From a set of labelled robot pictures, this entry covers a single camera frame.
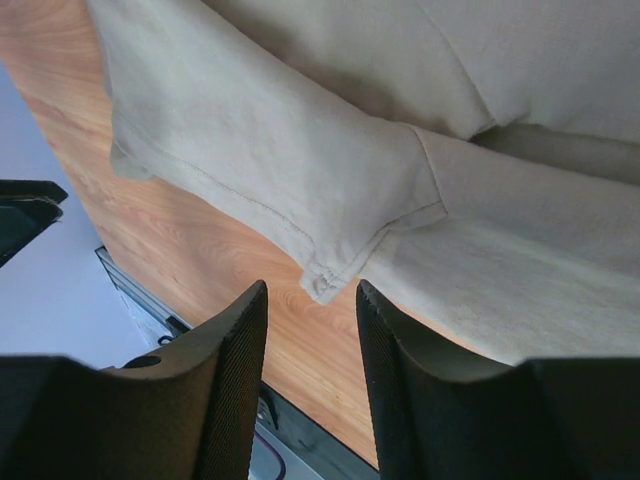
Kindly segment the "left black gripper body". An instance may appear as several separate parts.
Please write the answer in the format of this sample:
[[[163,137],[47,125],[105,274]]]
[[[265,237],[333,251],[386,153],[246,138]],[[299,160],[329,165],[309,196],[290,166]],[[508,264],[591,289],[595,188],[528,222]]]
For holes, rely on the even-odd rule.
[[[68,193],[49,180],[1,180],[1,266],[62,216]]]

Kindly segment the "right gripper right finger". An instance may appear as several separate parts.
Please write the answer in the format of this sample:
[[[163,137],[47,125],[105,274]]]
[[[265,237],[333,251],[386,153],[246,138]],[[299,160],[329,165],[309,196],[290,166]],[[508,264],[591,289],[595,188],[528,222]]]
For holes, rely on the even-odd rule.
[[[407,315],[368,282],[356,316],[384,479],[635,479],[639,362],[510,366]]]

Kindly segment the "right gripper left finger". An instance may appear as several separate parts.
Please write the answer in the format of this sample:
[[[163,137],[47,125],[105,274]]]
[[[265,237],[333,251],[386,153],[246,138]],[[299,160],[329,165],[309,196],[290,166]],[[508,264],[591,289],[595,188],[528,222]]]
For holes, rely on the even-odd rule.
[[[247,478],[267,328],[260,281],[120,368],[3,357],[2,477]]]

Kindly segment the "beige t shirt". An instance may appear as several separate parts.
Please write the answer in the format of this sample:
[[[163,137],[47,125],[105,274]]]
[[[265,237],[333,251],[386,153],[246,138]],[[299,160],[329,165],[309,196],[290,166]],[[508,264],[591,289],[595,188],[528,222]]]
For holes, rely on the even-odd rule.
[[[115,172],[503,362],[639,352],[635,1],[92,1]]]

